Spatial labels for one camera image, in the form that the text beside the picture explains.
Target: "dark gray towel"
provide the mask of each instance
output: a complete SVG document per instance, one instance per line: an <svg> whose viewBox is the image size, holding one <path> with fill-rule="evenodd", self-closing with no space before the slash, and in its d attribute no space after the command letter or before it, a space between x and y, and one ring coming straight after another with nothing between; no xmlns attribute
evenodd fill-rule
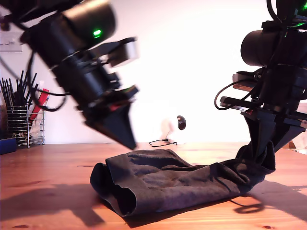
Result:
<svg viewBox="0 0 307 230"><path fill-rule="evenodd" d="M274 171L272 143L261 156L253 156L249 144L235 159L208 166L192 166L171 150L139 150L98 163L91 185L125 217L240 196Z"/></svg>

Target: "metal utensil holder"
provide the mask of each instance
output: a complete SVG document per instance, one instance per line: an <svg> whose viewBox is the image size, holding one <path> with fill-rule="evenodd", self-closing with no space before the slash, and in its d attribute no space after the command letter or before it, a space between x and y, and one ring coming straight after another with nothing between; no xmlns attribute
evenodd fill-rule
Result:
<svg viewBox="0 0 307 230"><path fill-rule="evenodd" d="M16 137L17 146L45 144L45 112L30 113L29 107L7 107L8 132Z"/></svg>

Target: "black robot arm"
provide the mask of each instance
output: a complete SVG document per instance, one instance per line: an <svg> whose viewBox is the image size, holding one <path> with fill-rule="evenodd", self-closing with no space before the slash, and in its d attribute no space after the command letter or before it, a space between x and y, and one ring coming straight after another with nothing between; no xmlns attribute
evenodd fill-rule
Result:
<svg viewBox="0 0 307 230"><path fill-rule="evenodd" d="M35 89L31 88L31 66L37 53L66 94L77 102L86 125L134 149L129 109L138 89L132 86L121 90L117 74L109 74L105 65L118 66L137 58L136 39L102 43L116 30L116 18L108 1L0 0L0 4L11 12L2 18L2 29L9 30L11 23L23 29L20 40L33 50L27 81L34 102L39 105ZM51 12L54 13L31 28L23 24Z"/></svg>
<svg viewBox="0 0 307 230"><path fill-rule="evenodd" d="M233 75L235 89L249 92L251 101L221 98L225 109L241 110L248 123L253 156L269 142L277 151L307 127L307 115L297 111L307 99L307 1L277 0L277 15L267 1L274 21L249 33L241 47L243 60L261 69Z"/></svg>

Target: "electrical outlet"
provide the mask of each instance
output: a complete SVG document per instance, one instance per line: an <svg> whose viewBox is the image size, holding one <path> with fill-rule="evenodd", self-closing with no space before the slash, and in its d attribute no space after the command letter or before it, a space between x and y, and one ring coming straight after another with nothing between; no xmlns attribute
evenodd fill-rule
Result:
<svg viewBox="0 0 307 230"><path fill-rule="evenodd" d="M0 52L22 52L20 32L0 32Z"/></svg>

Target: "wooden tabletop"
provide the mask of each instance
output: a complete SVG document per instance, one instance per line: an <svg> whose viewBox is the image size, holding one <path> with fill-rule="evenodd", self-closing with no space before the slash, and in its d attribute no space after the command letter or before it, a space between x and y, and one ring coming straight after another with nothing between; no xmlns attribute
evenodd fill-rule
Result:
<svg viewBox="0 0 307 230"><path fill-rule="evenodd" d="M163 148L191 164L211 164L234 158L243 144ZM1 156L1 229L307 229L306 155L277 152L276 172L245 197L123 219L103 205L89 178L96 163L128 151L118 144L45 145Z"/></svg>

